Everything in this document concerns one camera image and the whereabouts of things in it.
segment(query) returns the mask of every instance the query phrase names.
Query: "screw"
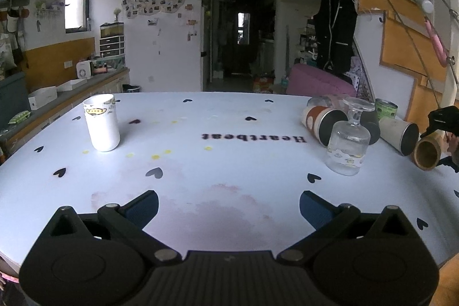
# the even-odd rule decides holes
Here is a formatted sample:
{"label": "screw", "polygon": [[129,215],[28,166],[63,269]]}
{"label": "screw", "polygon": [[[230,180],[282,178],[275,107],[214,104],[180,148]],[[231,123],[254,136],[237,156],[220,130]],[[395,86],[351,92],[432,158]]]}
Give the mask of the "screw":
{"label": "screw", "polygon": [[174,249],[160,249],[155,252],[155,257],[161,262],[173,260],[178,253]]}
{"label": "screw", "polygon": [[303,253],[296,249],[287,249],[281,253],[281,258],[289,262],[298,262],[303,259]]}

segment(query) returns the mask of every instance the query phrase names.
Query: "wooden stair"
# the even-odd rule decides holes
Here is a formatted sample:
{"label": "wooden stair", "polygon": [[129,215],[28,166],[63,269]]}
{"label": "wooden stair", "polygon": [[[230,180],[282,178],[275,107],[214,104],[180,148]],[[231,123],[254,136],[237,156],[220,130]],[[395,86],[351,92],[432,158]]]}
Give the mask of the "wooden stair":
{"label": "wooden stair", "polygon": [[[358,11],[361,13],[375,9],[384,11],[380,64],[415,78],[405,120],[416,123],[423,132],[428,126],[427,115],[437,108],[437,104],[413,42],[433,80],[444,82],[446,68],[439,64],[434,53],[432,43],[425,31],[424,13],[420,6],[413,0],[390,0],[390,2],[396,12],[388,0],[359,0]],[[442,94],[435,91],[438,100],[441,101]]]}

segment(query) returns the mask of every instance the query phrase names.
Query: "window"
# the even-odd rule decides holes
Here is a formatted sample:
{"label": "window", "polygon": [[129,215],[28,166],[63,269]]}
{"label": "window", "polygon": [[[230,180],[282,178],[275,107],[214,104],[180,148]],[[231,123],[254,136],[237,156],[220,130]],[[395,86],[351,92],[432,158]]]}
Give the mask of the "window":
{"label": "window", "polygon": [[89,0],[65,0],[65,32],[88,30]]}
{"label": "window", "polygon": [[249,44],[250,13],[237,14],[237,43]]}

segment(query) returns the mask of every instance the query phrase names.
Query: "white table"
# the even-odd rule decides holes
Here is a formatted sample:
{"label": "white table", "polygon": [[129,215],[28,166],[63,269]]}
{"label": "white table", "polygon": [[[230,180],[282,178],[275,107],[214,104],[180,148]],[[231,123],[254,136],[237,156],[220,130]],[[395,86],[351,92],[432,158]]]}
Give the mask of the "white table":
{"label": "white table", "polygon": [[[90,213],[148,189],[158,193],[160,205],[144,230],[183,256],[188,250],[265,249],[276,255],[314,230],[299,211],[305,190],[362,212],[399,205],[414,227],[418,218],[428,223],[416,229],[437,263],[459,251],[459,176],[446,166],[423,172],[382,139],[369,147],[358,175],[332,172],[323,162],[326,149],[300,123],[308,98],[136,93],[116,99],[122,141],[115,150],[92,147],[79,105],[0,167],[0,255],[15,270],[58,207]],[[129,124],[136,119],[141,123]],[[247,141],[224,135],[247,135]],[[53,175],[64,167],[62,178]],[[155,167],[162,178],[146,177]],[[322,180],[311,184],[308,173]]]}

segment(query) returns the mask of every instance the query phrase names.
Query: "tin can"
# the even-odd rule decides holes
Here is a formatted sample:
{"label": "tin can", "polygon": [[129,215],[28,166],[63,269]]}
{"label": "tin can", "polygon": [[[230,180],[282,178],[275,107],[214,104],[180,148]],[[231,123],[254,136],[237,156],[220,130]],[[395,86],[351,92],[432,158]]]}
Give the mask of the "tin can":
{"label": "tin can", "polygon": [[378,114],[378,119],[383,117],[395,118],[398,106],[383,99],[376,99],[375,108]]}

